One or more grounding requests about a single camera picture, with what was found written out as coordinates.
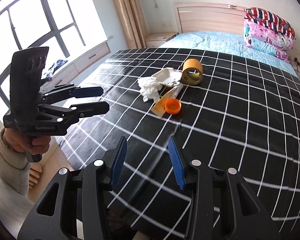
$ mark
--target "stacked bedding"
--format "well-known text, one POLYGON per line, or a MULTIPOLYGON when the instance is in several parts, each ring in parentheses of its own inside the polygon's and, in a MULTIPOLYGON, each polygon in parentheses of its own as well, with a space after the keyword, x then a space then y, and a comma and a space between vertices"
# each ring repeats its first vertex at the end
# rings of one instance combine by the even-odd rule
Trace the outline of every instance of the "stacked bedding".
POLYGON ((287 50, 294 48, 295 32, 291 25, 279 16, 260 8, 248 9, 243 36, 249 48, 290 62, 287 50))

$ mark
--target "white tissue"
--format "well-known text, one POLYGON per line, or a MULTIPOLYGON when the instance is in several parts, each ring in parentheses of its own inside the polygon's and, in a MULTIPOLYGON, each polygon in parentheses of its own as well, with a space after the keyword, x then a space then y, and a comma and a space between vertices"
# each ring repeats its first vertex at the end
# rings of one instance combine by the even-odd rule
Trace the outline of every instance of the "white tissue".
POLYGON ((153 99, 155 103, 159 101, 160 96, 158 91, 162 89, 162 85, 157 82, 156 78, 139 78, 138 85, 141 88, 140 94, 143 96, 144 102, 148 101, 149 99, 153 99))

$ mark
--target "drawer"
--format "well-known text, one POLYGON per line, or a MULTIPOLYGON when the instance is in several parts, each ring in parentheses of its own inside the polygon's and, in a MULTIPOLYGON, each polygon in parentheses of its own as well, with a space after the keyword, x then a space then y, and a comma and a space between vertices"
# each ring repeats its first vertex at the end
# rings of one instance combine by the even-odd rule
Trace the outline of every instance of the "drawer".
POLYGON ((48 82, 47 86, 57 86, 70 83, 76 76, 78 72, 73 64, 70 64, 64 68, 63 71, 59 72, 52 78, 51 82, 48 82))
POLYGON ((108 44, 105 42, 95 48, 87 51, 82 56, 77 58, 73 64, 76 68, 77 72, 80 73, 85 70, 87 67, 104 57, 105 55, 110 53, 110 49, 108 44))
POLYGON ((146 47, 147 48, 158 48, 165 43, 166 43, 166 41, 146 41, 146 47))

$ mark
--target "silver screw head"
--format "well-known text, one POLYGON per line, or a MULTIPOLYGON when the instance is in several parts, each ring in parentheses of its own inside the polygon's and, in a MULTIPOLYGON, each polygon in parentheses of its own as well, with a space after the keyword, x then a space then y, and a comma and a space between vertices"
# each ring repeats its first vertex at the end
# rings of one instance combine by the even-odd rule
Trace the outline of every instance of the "silver screw head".
POLYGON ((60 175, 64 175, 64 174, 66 174, 68 172, 68 170, 66 169, 66 168, 61 168, 60 170, 59 170, 59 174, 60 175))
POLYGON ((200 166, 201 165, 201 161, 199 161, 199 160, 193 160, 191 163, 192 163, 193 166, 200 166))
POLYGON ((94 161, 94 163, 93 163, 93 165, 95 165, 95 166, 97 166, 97 167, 101 166, 102 164, 103 164, 103 160, 96 160, 96 161, 94 161))
POLYGON ((235 168, 229 168, 228 172, 232 175, 237 174, 237 170, 235 168))

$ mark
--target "plastic packaging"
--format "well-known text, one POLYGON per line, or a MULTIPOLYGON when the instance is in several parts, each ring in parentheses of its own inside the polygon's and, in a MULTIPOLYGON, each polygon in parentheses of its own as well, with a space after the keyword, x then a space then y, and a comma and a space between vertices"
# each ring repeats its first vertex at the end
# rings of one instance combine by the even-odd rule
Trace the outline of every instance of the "plastic packaging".
POLYGON ((144 102, 148 101, 149 99, 153 99, 155 103, 159 101, 160 96, 158 91, 162 89, 162 84, 157 82, 156 78, 139 78, 138 85, 140 87, 140 94, 143 96, 144 102))
POLYGON ((163 97, 159 100, 158 103, 154 105, 154 107, 151 108, 151 112, 156 114, 159 117, 162 117, 164 113, 166 112, 165 109, 165 103, 170 98, 176 98, 177 95, 180 93, 181 89, 183 88, 183 84, 180 83, 173 87, 170 91, 165 93, 163 97))
POLYGON ((175 71, 173 68, 167 67, 159 70, 153 74, 152 77, 156 78, 157 81, 167 87, 174 87, 178 85, 181 79, 182 72, 175 71))

